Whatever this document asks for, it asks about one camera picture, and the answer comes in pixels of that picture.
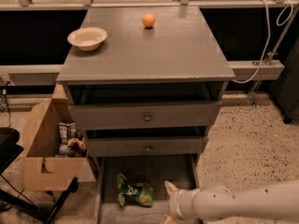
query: cardboard box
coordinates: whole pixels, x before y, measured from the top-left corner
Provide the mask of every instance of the cardboard box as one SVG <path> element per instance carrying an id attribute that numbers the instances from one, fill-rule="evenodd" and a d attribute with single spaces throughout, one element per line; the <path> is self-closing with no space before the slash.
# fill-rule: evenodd
<path id="1" fill-rule="evenodd" d="M 61 144 L 58 123 L 72 122 L 65 94 L 58 90 L 33 107 L 21 131 L 24 190 L 66 190 L 75 176 L 78 182 L 96 181 L 89 158 L 54 158 Z"/>

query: drawer front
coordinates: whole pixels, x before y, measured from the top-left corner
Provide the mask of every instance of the drawer front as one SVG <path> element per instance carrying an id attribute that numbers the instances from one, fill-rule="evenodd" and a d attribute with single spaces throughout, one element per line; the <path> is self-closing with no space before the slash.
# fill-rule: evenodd
<path id="1" fill-rule="evenodd" d="M 206 137 L 89 139 L 87 147 L 93 157 L 201 154 Z"/>
<path id="2" fill-rule="evenodd" d="M 80 129 L 127 129 L 154 127 L 209 126 L 221 102 L 175 105 L 71 105 L 70 114 Z"/>

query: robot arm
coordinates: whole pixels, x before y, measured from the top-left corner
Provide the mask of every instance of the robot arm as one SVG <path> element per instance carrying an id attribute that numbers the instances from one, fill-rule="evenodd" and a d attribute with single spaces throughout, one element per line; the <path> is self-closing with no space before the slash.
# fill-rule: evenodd
<path id="1" fill-rule="evenodd" d="M 299 180 L 236 193 L 224 186 L 184 190 L 168 181 L 165 186 L 170 195 L 165 224 L 178 223 L 181 219 L 213 221 L 227 217 L 299 221 Z"/>

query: terrazzo floor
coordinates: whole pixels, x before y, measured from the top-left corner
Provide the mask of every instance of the terrazzo floor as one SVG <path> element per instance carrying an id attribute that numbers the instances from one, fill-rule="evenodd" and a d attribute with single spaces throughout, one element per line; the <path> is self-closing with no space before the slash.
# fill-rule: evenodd
<path id="1" fill-rule="evenodd" d="M 11 127 L 19 132 L 27 121 L 31 107 L 28 104 L 20 107 L 15 105 L 11 109 Z M 224 185 L 235 192 L 299 178 L 299 121 L 284 124 L 279 107 L 266 93 L 256 95 L 256 104 L 256 107 L 252 107 L 245 93 L 224 94 L 223 107 L 210 130 L 206 150 L 196 168 L 202 189 Z M 5 126 L 8 126 L 7 112 L 0 114 L 0 127 Z M 3 172 L 3 176 L 19 191 L 22 190 L 22 167 L 23 158 L 20 157 Z M 2 178 L 0 187 L 18 196 Z M 67 198 L 54 223 L 93 224 L 96 191 L 96 183 L 79 183 L 77 192 Z M 38 206 L 51 205 L 53 202 L 46 192 L 25 191 L 23 194 Z M 55 199 L 59 195 L 60 192 L 53 193 Z M 0 213 L 1 224 L 33 222 L 36 221 L 32 217 L 15 209 Z M 143 223 L 155 222 L 145 218 Z M 213 223 L 287 222 L 231 217 Z"/>

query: green bag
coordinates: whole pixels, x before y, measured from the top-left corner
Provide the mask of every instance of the green bag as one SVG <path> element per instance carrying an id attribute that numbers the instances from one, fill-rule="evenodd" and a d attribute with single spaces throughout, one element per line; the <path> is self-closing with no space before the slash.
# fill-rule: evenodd
<path id="1" fill-rule="evenodd" d="M 152 206 L 153 188 L 148 183 L 129 184 L 123 174 L 117 175 L 118 201 L 124 206 L 126 198 L 132 198 L 142 206 Z"/>

